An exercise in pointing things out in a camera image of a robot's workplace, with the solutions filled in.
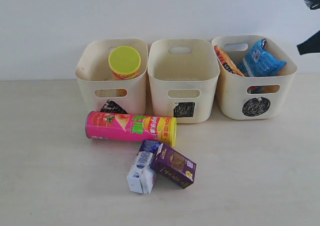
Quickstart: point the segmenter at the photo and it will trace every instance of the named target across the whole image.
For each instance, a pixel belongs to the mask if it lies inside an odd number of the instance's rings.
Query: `white plastic basket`
[[[113,80],[108,58],[110,52],[119,46],[130,46],[139,52],[141,65],[138,77]],[[144,114],[147,65],[148,45],[139,39],[105,39],[90,43],[75,69],[87,110]],[[117,89],[125,89],[126,96],[118,97]]]
[[[148,74],[153,112],[178,123],[200,123],[211,114],[219,64],[202,39],[162,39],[151,45]]]
[[[232,61],[238,63],[244,58],[252,46],[261,39],[267,39],[267,51],[278,60],[286,61],[286,66],[277,76],[273,77],[242,77],[232,74],[220,65],[220,77],[217,84],[216,97],[221,111],[235,120],[269,119],[276,116],[285,102],[297,66],[269,38],[258,35],[222,36],[212,40],[212,45],[218,45],[225,50],[226,45],[247,44],[245,51],[226,51]],[[251,86],[276,87],[271,93],[249,94]]]

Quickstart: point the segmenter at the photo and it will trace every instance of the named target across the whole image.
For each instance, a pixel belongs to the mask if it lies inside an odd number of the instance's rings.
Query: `beige tabletop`
[[[75,80],[0,82],[1,226],[318,226],[320,74],[298,74],[281,113],[178,125],[197,163],[186,189],[129,191],[139,143],[93,140]]]

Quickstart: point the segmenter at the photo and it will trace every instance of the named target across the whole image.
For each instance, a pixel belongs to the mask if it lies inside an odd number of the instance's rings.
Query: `yellow lid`
[[[177,119],[173,117],[171,118],[171,124],[170,124],[170,144],[172,148],[176,144],[176,136],[177,136]]]
[[[133,47],[120,46],[109,55],[110,68],[118,75],[134,74],[139,70],[140,64],[140,54]]]

